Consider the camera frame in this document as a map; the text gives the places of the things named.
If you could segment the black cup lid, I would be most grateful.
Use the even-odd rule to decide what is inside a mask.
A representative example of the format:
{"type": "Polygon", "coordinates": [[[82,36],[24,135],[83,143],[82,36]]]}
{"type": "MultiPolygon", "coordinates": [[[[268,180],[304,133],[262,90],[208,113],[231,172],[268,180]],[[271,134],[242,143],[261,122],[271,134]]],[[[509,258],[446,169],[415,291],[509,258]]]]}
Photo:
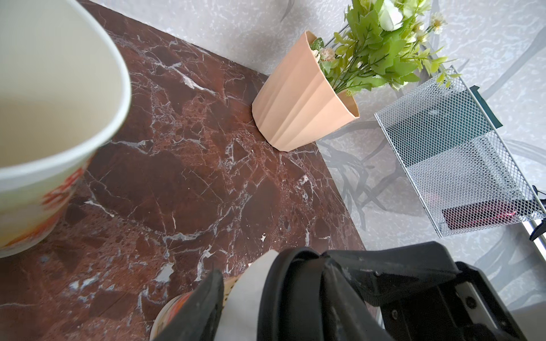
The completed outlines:
{"type": "Polygon", "coordinates": [[[327,258],[290,248],[275,258],[260,301],[258,340],[325,340],[321,284],[327,258]]]}

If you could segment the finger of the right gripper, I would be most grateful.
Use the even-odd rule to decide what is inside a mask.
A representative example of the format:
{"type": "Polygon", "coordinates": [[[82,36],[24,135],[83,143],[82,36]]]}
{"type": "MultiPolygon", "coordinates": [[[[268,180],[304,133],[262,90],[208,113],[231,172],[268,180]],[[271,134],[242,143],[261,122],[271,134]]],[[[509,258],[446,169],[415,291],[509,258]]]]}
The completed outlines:
{"type": "Polygon", "coordinates": [[[382,306],[426,291],[460,273],[447,248],[425,242],[380,251],[328,250],[345,280],[373,306],[382,306]]]}

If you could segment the round leak-proof paper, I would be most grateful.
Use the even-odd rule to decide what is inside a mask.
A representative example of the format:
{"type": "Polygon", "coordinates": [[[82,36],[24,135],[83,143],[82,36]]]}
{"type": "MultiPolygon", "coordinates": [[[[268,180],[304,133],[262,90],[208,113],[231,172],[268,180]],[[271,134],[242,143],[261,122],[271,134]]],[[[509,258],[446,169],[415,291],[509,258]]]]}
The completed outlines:
{"type": "Polygon", "coordinates": [[[223,307],[215,340],[256,340],[260,301],[269,271],[279,255],[270,250],[237,280],[223,307]]]}

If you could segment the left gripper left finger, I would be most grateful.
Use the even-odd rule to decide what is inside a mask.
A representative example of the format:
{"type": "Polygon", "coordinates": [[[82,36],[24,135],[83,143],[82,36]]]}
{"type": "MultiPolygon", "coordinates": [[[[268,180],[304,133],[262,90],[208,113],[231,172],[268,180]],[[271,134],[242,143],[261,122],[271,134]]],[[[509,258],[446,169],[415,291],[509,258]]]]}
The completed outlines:
{"type": "Polygon", "coordinates": [[[213,270],[154,340],[214,340],[223,300],[223,274],[213,270]]]}

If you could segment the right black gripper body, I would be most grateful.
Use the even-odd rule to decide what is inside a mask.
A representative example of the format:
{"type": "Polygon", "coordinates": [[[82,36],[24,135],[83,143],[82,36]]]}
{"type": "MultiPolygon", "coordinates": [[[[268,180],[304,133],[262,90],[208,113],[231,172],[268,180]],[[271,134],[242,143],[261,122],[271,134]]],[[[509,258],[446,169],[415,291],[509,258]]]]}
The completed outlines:
{"type": "Polygon", "coordinates": [[[456,278],[380,308],[394,340],[525,340],[483,271],[461,261],[456,278]]]}

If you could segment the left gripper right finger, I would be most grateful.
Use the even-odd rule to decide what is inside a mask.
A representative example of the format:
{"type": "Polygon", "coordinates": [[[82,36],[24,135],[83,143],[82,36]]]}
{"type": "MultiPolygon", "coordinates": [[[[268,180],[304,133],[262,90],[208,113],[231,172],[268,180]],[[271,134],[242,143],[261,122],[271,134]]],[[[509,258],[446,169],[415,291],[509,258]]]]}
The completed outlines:
{"type": "Polygon", "coordinates": [[[325,340],[392,340],[330,259],[322,273],[320,296],[325,340]]]}

